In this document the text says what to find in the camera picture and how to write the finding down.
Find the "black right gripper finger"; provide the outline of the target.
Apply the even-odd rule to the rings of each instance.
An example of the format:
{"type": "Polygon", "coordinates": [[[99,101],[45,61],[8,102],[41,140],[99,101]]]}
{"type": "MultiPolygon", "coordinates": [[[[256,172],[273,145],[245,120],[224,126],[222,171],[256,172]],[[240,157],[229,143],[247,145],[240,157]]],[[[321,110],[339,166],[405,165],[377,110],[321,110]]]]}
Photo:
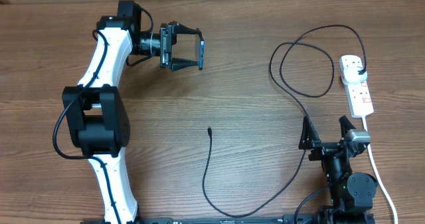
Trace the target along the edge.
{"type": "Polygon", "coordinates": [[[309,116],[303,117],[303,126],[298,148],[300,150],[311,150],[321,143],[319,135],[309,116]]]}
{"type": "Polygon", "coordinates": [[[354,125],[349,121],[346,116],[342,116],[339,119],[340,127],[341,127],[341,138],[344,140],[351,141],[351,137],[349,135],[349,131],[355,129],[354,125]]]}

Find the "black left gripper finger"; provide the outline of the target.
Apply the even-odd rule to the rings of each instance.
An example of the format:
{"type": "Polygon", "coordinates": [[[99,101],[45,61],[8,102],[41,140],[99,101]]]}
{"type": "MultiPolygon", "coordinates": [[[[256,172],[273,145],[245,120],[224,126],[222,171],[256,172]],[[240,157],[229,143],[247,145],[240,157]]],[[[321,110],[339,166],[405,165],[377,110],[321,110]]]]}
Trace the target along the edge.
{"type": "Polygon", "coordinates": [[[174,33],[176,35],[198,35],[200,40],[203,40],[203,34],[199,28],[189,28],[179,22],[173,21],[174,33]]]}
{"type": "Polygon", "coordinates": [[[198,66],[199,63],[195,60],[189,60],[185,58],[172,58],[171,59],[171,70],[177,71],[181,70],[183,68],[187,68],[190,66],[198,66]]]}

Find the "Samsung Galaxy smartphone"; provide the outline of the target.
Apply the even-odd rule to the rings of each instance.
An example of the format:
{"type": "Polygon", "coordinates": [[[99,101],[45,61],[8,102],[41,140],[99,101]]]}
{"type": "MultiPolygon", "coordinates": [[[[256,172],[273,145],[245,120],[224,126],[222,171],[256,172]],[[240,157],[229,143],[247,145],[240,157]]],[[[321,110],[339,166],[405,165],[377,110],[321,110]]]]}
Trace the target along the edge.
{"type": "Polygon", "coordinates": [[[195,39],[195,58],[199,70],[203,69],[203,60],[204,60],[204,51],[205,51],[205,40],[202,34],[199,34],[195,39]]]}

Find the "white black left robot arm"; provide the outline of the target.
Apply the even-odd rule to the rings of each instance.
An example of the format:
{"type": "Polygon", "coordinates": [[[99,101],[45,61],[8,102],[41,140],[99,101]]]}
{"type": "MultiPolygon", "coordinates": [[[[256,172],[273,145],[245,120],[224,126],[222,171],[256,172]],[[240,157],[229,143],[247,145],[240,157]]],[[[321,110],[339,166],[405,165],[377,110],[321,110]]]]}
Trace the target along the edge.
{"type": "Polygon", "coordinates": [[[158,56],[160,66],[172,71],[203,69],[200,29],[171,21],[158,33],[144,31],[145,13],[135,1],[120,1],[115,16],[101,17],[92,32],[97,45],[86,73],[62,93],[59,120],[67,121],[72,143],[82,151],[80,159],[88,160],[96,174],[105,209],[101,223],[142,222],[126,167],[130,123],[118,88],[129,56],[139,55],[141,62],[158,56]]]}

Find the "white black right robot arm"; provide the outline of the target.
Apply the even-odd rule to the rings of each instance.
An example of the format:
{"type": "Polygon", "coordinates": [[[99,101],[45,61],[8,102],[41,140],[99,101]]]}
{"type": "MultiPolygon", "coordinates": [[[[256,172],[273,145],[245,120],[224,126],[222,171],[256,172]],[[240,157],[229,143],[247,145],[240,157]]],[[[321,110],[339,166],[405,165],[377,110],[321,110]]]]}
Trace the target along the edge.
{"type": "Polygon", "coordinates": [[[354,172],[349,160],[362,154],[371,137],[364,129],[356,129],[346,116],[339,119],[341,139],[322,142],[309,116],[303,118],[299,149],[310,151],[310,161],[320,161],[327,185],[306,197],[294,213],[295,223],[374,223],[373,198],[377,179],[367,173],[354,172]],[[300,214],[303,205],[323,191],[329,191],[331,205],[320,207],[314,214],[300,214]]]}

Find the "white charger plug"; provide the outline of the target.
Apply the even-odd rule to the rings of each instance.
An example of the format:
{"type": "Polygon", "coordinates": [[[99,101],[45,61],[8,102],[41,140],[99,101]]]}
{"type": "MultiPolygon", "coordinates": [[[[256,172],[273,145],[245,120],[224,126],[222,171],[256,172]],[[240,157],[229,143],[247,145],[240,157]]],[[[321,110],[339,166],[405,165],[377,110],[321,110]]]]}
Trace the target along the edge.
{"type": "Polygon", "coordinates": [[[359,66],[344,66],[341,73],[341,79],[344,85],[352,85],[366,81],[367,77],[367,71],[359,66]]]}

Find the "white power strip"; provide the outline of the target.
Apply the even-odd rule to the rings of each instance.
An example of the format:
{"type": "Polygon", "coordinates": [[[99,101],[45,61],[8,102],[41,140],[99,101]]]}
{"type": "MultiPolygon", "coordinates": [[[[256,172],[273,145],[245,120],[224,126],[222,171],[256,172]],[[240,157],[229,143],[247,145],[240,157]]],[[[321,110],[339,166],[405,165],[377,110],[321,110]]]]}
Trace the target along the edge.
{"type": "MultiPolygon", "coordinates": [[[[339,59],[341,73],[344,66],[359,66],[363,68],[362,60],[355,55],[344,55],[339,59]]],[[[344,85],[351,116],[366,117],[374,112],[371,94],[367,80],[352,85],[344,85]]]]}

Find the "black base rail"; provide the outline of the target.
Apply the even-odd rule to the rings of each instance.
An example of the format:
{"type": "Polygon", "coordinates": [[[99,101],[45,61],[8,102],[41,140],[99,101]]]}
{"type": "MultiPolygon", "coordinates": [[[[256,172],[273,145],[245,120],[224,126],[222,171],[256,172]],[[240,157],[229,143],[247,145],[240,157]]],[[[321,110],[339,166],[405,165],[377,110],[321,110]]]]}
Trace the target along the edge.
{"type": "Polygon", "coordinates": [[[333,221],[326,221],[316,214],[298,214],[297,220],[293,214],[285,214],[283,217],[246,217],[246,218],[200,218],[200,219],[172,219],[172,218],[138,218],[135,223],[141,224],[316,224],[316,223],[337,223],[337,224],[360,224],[375,223],[373,215],[364,217],[352,217],[343,219],[343,216],[336,215],[333,221]]]}

